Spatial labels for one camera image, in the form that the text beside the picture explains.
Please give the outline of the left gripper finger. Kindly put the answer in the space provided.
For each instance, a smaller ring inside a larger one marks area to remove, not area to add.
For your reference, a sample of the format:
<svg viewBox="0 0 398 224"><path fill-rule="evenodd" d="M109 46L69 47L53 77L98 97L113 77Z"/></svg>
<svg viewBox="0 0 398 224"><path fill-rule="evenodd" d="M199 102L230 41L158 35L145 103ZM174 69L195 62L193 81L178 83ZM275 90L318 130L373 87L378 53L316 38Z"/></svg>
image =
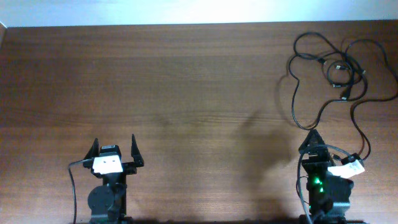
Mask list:
<svg viewBox="0 0 398 224"><path fill-rule="evenodd" d="M144 160L137 146L135 135L131 136L131 157L133 158L133 162L136 167L144 167Z"/></svg>
<svg viewBox="0 0 398 224"><path fill-rule="evenodd" d="M84 160L98 157L99 151L100 151L99 141L98 138L95 138L90 150L87 152L86 156L84 157Z"/></svg>

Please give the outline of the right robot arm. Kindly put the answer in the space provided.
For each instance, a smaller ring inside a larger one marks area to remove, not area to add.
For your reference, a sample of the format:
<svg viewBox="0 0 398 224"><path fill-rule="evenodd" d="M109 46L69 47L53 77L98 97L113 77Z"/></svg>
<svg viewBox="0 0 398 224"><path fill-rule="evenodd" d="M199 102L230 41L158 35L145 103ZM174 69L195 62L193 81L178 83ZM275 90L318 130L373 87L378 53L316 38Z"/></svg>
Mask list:
<svg viewBox="0 0 398 224"><path fill-rule="evenodd" d="M333 175L336 167L329 150L317 130L309 131L299 147L296 189L304 214L299 223L347 223L345 212L354 182Z"/></svg>

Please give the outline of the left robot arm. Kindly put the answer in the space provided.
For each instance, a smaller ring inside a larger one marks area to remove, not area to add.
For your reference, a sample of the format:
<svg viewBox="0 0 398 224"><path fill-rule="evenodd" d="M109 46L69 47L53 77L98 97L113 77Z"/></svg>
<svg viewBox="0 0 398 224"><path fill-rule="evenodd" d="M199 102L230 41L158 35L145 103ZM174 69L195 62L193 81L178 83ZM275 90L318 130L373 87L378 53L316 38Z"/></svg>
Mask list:
<svg viewBox="0 0 398 224"><path fill-rule="evenodd" d="M91 209L90 223L131 224L133 218L127 216L126 177L137 173L144 166L136 139L131 137L131 162L123 162L118 145L100 146L97 139L84 157L83 167L102 184L95 187L88 196Z"/></svg>

